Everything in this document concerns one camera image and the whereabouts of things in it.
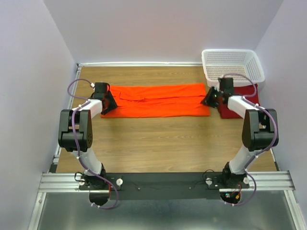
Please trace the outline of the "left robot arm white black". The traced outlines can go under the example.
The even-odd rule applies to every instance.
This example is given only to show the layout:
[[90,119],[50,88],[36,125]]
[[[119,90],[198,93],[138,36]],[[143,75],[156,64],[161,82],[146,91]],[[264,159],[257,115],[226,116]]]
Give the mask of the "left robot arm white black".
[[93,144],[92,119],[97,115],[106,115],[118,107],[106,82],[92,83],[87,80],[94,92],[89,98],[78,97],[70,92],[71,84],[67,88],[68,94],[84,100],[83,104],[60,112],[58,143],[61,148],[71,152],[83,168],[84,182],[88,182],[95,189],[109,188],[114,185],[107,179],[103,163],[98,160]]

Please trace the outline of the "orange t shirt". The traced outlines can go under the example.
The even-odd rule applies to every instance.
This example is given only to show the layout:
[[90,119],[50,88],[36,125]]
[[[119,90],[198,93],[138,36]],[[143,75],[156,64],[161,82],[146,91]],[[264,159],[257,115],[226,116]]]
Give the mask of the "orange t shirt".
[[111,86],[118,107],[102,118],[149,118],[209,116],[202,105],[206,96],[203,83],[162,86]]

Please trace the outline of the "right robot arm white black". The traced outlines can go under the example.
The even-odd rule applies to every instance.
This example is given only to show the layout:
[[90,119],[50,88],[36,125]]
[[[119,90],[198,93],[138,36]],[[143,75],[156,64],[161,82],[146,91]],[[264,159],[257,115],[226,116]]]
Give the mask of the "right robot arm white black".
[[207,92],[202,105],[217,108],[221,104],[244,119],[242,128],[242,147],[236,156],[226,163],[218,182],[226,188],[240,184],[247,177],[250,165],[262,153],[276,146],[279,141],[277,112],[274,109],[266,109],[248,98],[255,96],[257,88],[252,81],[242,74],[237,76],[248,80],[253,86],[254,92],[250,95],[235,93],[234,73],[225,74],[218,79],[219,86],[212,86]]

